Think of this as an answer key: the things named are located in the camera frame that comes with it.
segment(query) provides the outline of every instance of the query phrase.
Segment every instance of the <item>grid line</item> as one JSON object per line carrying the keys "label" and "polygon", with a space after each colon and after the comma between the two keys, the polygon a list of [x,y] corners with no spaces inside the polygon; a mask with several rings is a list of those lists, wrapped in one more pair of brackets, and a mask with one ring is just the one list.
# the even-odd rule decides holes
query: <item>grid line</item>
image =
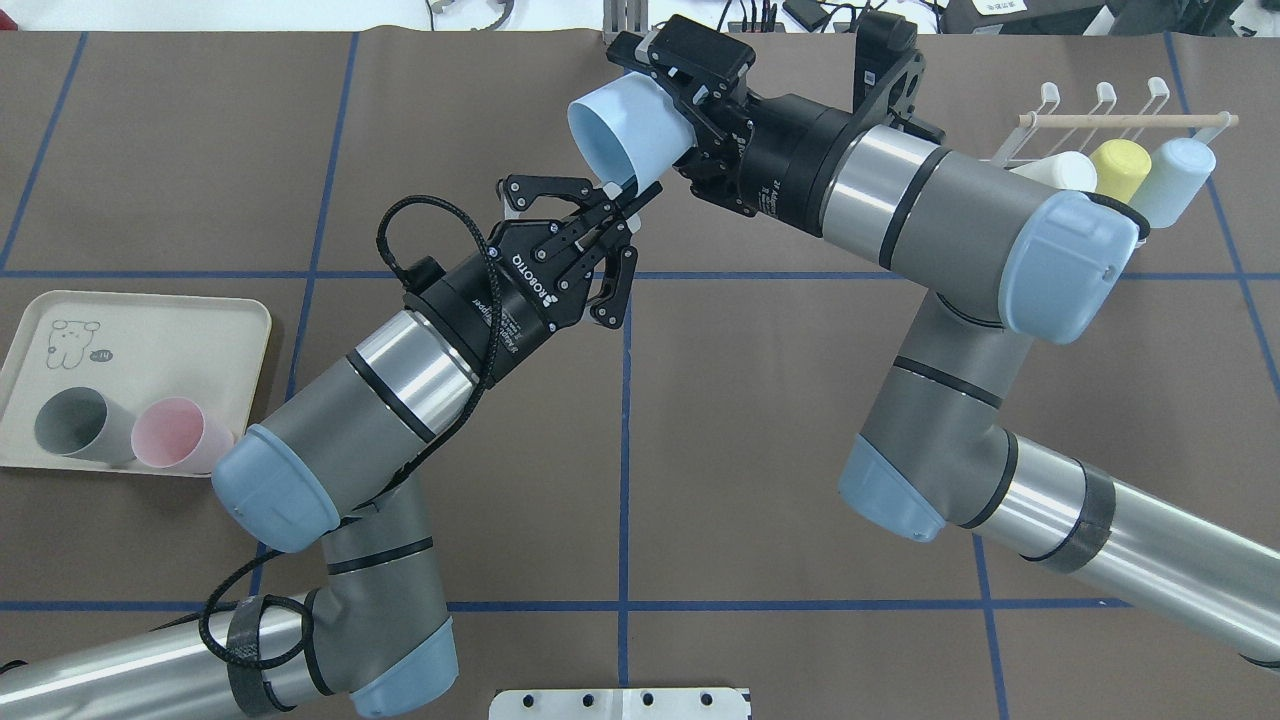
{"label": "grid line", "polygon": [[618,687],[631,684],[631,327],[632,307],[622,318],[622,418],[618,448]]}
{"label": "grid line", "polygon": [[[1169,32],[1165,33],[1165,51],[1169,54],[1169,64],[1174,72],[1178,102],[1181,105],[1183,113],[1190,114],[1187,88],[1183,86],[1181,67],[1178,63],[1178,49],[1174,47],[1174,36]],[[1217,224],[1222,231],[1222,242],[1226,243],[1226,254],[1231,258],[1231,268],[1235,270],[1236,282],[1240,284],[1240,295],[1244,296],[1244,306],[1249,314],[1249,323],[1253,325],[1253,334],[1257,336],[1258,347],[1262,351],[1262,361],[1271,379],[1271,389],[1275,392],[1276,400],[1280,400],[1280,372],[1276,370],[1276,361],[1271,355],[1271,343],[1267,340],[1266,329],[1262,327],[1262,316],[1258,315],[1257,304],[1253,301],[1253,291],[1249,290],[1249,282],[1244,274],[1244,263],[1240,261],[1240,251],[1235,245],[1235,237],[1231,234],[1231,225],[1226,220],[1226,210],[1222,209],[1222,199],[1219,197],[1213,176],[1210,176],[1204,186],[1208,188],[1208,197],[1213,204],[1213,214],[1217,215]]]}
{"label": "grid line", "polygon": [[987,625],[987,651],[991,653],[991,678],[996,691],[1000,720],[1009,720],[1009,696],[1005,692],[1005,666],[1000,660],[1000,637],[996,633],[996,610],[991,602],[991,579],[987,577],[987,550],[982,536],[973,536],[973,559],[978,569],[978,591],[982,594],[982,618]]}
{"label": "grid line", "polygon": [[[928,612],[1126,610],[1114,597],[942,598],[942,600],[512,600],[452,601],[451,612]],[[192,612],[204,601],[0,600],[0,612]]]}
{"label": "grid line", "polygon": [[[392,279],[389,270],[0,270],[15,279]],[[823,273],[806,270],[641,270],[636,282],[667,281],[906,281],[895,273]],[[1147,273],[1129,272],[1121,281],[1280,281],[1280,273]]]}
{"label": "grid line", "polygon": [[45,164],[45,152],[49,151],[49,142],[54,138],[58,119],[63,114],[63,106],[67,105],[67,96],[72,91],[72,82],[76,79],[76,70],[79,68],[79,59],[84,54],[84,44],[87,42],[88,33],[82,32],[79,41],[76,42],[76,53],[72,55],[70,65],[67,67],[63,88],[58,92],[58,101],[54,102],[54,111],[50,113],[49,124],[45,126],[45,135],[40,138],[40,149],[36,150],[36,159],[31,164],[31,173],[27,174],[27,184],[23,186],[22,196],[18,199],[18,208],[13,213],[13,222],[9,223],[9,234],[5,237],[4,249],[0,249],[0,270],[9,263],[9,254],[13,252],[13,245],[18,240],[18,227],[22,225],[22,217],[27,213],[27,201],[31,200],[31,192],[36,188],[40,167]]}
{"label": "grid line", "polygon": [[[289,379],[284,386],[284,400],[288,401],[298,388],[298,360],[302,357],[302,341],[307,334],[307,319],[311,316],[311,299],[315,295],[316,270],[320,266],[320,251],[324,249],[324,231],[329,219],[329,200],[333,197],[333,178],[338,172],[338,151],[342,149],[342,128],[347,119],[347,99],[351,96],[351,77],[356,68],[356,54],[360,50],[360,33],[351,33],[351,45],[347,50],[347,69],[342,79],[342,96],[338,100],[338,118],[333,126],[333,142],[329,145],[329,167],[325,170],[324,191],[320,193],[320,211],[316,217],[316,234],[311,243],[311,261],[305,274],[307,286],[302,291],[302,310],[298,313],[298,332],[293,338],[293,355],[289,357]],[[266,544],[257,543],[255,556],[262,555]],[[253,569],[250,578],[251,596],[256,596],[262,588],[264,565]]]}

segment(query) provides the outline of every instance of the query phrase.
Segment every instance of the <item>white tray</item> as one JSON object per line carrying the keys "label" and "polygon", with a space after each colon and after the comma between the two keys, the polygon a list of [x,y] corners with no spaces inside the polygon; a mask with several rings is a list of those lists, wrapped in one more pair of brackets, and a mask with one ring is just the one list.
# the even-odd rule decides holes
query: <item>white tray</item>
{"label": "white tray", "polygon": [[[74,342],[61,337],[67,329]],[[134,415],[156,400],[184,395],[239,437],[270,331],[271,314],[256,300],[46,292],[22,314],[0,369],[0,465],[198,477],[137,460],[106,465],[45,452],[36,445],[36,414],[76,386],[91,387]]]}

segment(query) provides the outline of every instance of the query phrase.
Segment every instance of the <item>pink cup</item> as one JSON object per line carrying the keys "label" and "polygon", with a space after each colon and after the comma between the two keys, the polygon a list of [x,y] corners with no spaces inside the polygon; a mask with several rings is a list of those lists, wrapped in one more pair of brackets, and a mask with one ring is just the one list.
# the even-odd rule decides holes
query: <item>pink cup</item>
{"label": "pink cup", "polygon": [[232,448],[234,437],[192,400],[166,397],[138,415],[129,441],[148,468],[209,474]]}

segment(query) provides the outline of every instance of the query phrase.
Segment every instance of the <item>robotiq logo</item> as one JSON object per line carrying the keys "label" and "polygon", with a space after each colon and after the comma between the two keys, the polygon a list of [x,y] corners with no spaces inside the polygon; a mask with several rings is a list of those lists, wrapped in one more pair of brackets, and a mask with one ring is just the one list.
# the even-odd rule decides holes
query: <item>robotiq logo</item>
{"label": "robotiq logo", "polygon": [[543,287],[543,283],[541,281],[538,279],[538,275],[535,275],[534,272],[529,269],[529,265],[525,264],[524,258],[521,258],[520,255],[512,255],[511,264],[516,268],[516,272],[520,273],[522,278],[525,278],[525,282],[529,283],[529,287],[538,293],[538,297],[543,300],[543,307],[550,307],[552,302],[559,300],[554,295],[547,292],[547,288]]}

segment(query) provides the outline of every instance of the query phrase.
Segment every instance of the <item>black device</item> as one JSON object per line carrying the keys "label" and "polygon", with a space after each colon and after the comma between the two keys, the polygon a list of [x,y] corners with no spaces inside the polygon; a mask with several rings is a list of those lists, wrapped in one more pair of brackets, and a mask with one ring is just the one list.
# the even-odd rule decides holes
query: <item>black device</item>
{"label": "black device", "polygon": [[1108,35],[1181,32],[1235,37],[1229,18],[1240,4],[1242,0],[1107,0],[1107,9],[1116,18]]}
{"label": "black device", "polygon": [[973,0],[951,0],[942,28],[954,35],[1083,35],[1103,0],[1023,0],[1025,10],[984,15]]}
{"label": "black device", "polygon": [[809,32],[813,32],[827,23],[831,18],[831,13],[823,9],[817,0],[786,0],[782,4],[782,9],[791,15],[795,22],[800,23],[800,27]]}
{"label": "black device", "polygon": [[694,126],[696,143],[675,165],[694,196],[746,217],[764,213],[818,236],[826,188],[855,137],[887,124],[943,140],[941,129],[914,115],[924,56],[915,49],[915,26],[900,15],[863,14],[851,113],[799,95],[751,92],[745,77],[755,50],[682,15],[646,49],[643,41],[621,33],[609,60],[650,76]]}

